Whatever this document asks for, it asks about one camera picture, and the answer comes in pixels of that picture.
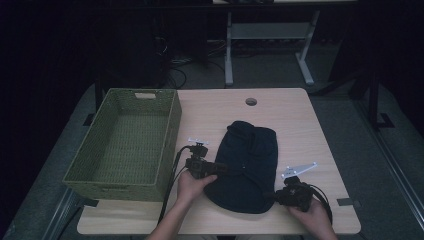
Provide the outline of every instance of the gray floor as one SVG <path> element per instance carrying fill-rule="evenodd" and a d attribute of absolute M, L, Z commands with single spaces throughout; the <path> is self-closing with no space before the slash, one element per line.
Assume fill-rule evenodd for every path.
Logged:
<path fill-rule="evenodd" d="M 307 62 L 316 83 L 306 86 L 295 61 L 293 46 L 278 54 L 238 57 L 233 60 L 232 88 L 301 87 L 313 92 L 326 86 L 337 46 L 313 45 Z M 207 66 L 192 63 L 177 67 L 187 76 L 183 89 L 224 87 L 223 57 L 211 57 Z M 171 72 L 178 83 L 181 72 Z M 311 97 L 343 181 L 354 200 L 362 225 L 360 234 L 340 239 L 424 239 L 424 232 L 410 203 L 399 188 L 396 172 L 389 167 L 395 159 L 418 197 L 424 199 L 424 140 L 400 111 L 393 96 L 381 87 L 379 110 L 387 113 L 395 128 L 372 130 L 364 117 L 366 99 L 352 101 L 346 84 L 323 96 Z M 52 150 L 30 193 L 22 204 L 5 240 L 56 239 L 80 205 L 79 198 L 62 184 L 70 161 L 86 131 L 83 123 L 94 113 L 94 88 L 80 100 L 55 148 Z M 76 231 L 80 211 L 61 239 L 142 239 L 142 236 L 83 236 Z M 287 239 L 300 239 L 288 236 Z"/>

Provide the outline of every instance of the black fabric bag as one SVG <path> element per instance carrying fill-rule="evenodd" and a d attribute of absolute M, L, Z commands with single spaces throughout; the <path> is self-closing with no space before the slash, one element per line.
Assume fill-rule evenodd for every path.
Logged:
<path fill-rule="evenodd" d="M 274 204 L 264 193 L 274 192 L 278 165 L 275 131 L 235 121 L 227 127 L 216 156 L 228 172 L 204 189 L 218 206 L 240 213 L 264 213 Z"/>

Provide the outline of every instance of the dark background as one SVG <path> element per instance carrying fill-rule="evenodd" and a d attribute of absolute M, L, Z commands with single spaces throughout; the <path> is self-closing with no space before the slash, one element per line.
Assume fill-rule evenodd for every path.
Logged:
<path fill-rule="evenodd" d="M 157 57 L 155 48 L 158 46 L 152 38 L 152 33 L 164 34 L 163 29 L 155 29 L 149 15 L 99 17 L 90 13 L 92 7 L 107 6 L 105 2 L 109 1 L 85 1 L 84 4 L 0 1 L 0 236 L 9 226 L 78 100 L 96 79 L 101 79 L 105 88 L 163 84 L 166 58 Z M 120 4 L 143 3 L 124 1 Z M 338 81 L 365 66 L 395 95 L 404 113 L 424 135 L 422 3 L 359 1 L 353 13 L 330 80 Z M 204 40 L 208 34 L 219 37 L 221 32 L 211 26 L 225 24 L 225 20 L 212 18 L 217 21 L 213 24 L 205 17 L 200 16 L 203 21 L 192 27 L 208 29 L 208 32 L 196 31 L 191 35 L 185 31 L 187 33 L 176 37 L 171 46 L 192 51 L 201 58 L 202 41 L 193 39 Z M 334 34 L 339 32 L 337 25 L 331 24 L 337 17 L 331 11 L 321 15 L 314 41 L 340 40 L 340 36 Z M 180 25 L 169 24 L 171 27 L 166 30 L 172 37 L 175 32 L 184 32 L 188 22 L 193 21 L 186 18 Z"/>

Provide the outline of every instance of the human hand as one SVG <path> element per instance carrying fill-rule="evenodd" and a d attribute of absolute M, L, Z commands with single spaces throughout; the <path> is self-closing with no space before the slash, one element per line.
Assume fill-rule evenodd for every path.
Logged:
<path fill-rule="evenodd" d="M 311 206 L 307 212 L 302 212 L 296 207 L 287 207 L 291 215 L 297 218 L 306 229 L 317 239 L 333 240 L 337 236 L 331 226 L 327 212 L 321 202 L 312 198 Z"/>
<path fill-rule="evenodd" d="M 177 201 L 191 204 L 202 193 L 203 188 L 216 179 L 216 175 L 195 179 L 189 171 L 184 171 L 178 179 Z"/>

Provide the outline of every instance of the finger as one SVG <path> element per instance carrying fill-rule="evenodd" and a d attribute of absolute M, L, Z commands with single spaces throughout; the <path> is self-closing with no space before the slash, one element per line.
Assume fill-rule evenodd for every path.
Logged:
<path fill-rule="evenodd" d="M 210 176 L 207 176 L 207 177 L 203 178 L 202 179 L 202 182 L 203 182 L 204 186 L 206 186 L 209 183 L 215 181 L 217 178 L 218 178 L 217 175 L 210 175 Z"/>
<path fill-rule="evenodd" d="M 297 214 L 301 212 L 299 207 L 287 207 L 287 211 L 289 211 L 291 214 Z"/>

